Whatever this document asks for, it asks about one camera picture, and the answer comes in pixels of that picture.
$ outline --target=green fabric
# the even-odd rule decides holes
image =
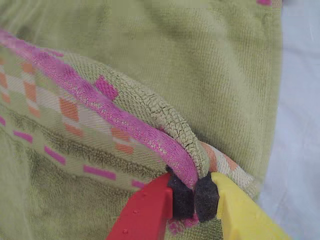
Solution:
[[[0,0],[1,28],[39,47],[74,53],[63,60],[91,83],[99,74],[107,75],[120,89],[115,103],[154,127],[167,123],[165,131],[192,156],[200,176],[209,162],[197,138],[260,182],[277,109],[280,14],[279,8],[254,0]],[[7,74],[20,74],[8,63],[5,68]],[[58,92],[41,79],[37,76],[37,86]],[[142,92],[135,82],[142,84]],[[138,95],[151,89],[150,105],[122,92],[124,88]],[[16,92],[10,96],[24,98]],[[41,142],[74,162],[107,165],[143,180],[163,172],[162,164],[152,164],[157,157],[144,148],[135,157],[142,156],[144,164],[130,162],[111,145],[103,145],[109,140],[102,141],[99,133],[81,140],[65,133],[59,116],[49,117],[56,116],[50,109],[41,109],[48,120],[37,122],[27,116],[25,102],[1,106],[0,115],[9,119],[5,130],[0,127],[4,240],[103,240],[133,192],[126,183],[77,175],[74,165],[59,167],[43,153]],[[13,129],[32,133],[35,144],[14,138]],[[191,136],[190,143],[181,129]],[[213,220],[177,237],[167,232],[165,239],[221,236],[220,222]]]
[[[280,9],[255,0],[2,0],[1,26],[110,64],[155,90],[197,137],[264,178],[280,79]]]

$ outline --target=terry cloth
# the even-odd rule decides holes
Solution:
[[[257,195],[280,79],[279,8],[4,0],[0,27],[4,240],[105,239],[167,164],[191,189],[215,169]],[[216,219],[182,232],[190,225],[170,221],[165,239],[221,239]]]

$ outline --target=white fabric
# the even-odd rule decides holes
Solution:
[[[320,1],[283,3],[278,114],[259,204],[294,239],[320,240]]]

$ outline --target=red clip arm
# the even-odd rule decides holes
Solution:
[[[163,240],[173,214],[173,193],[166,173],[129,198],[106,240]]]

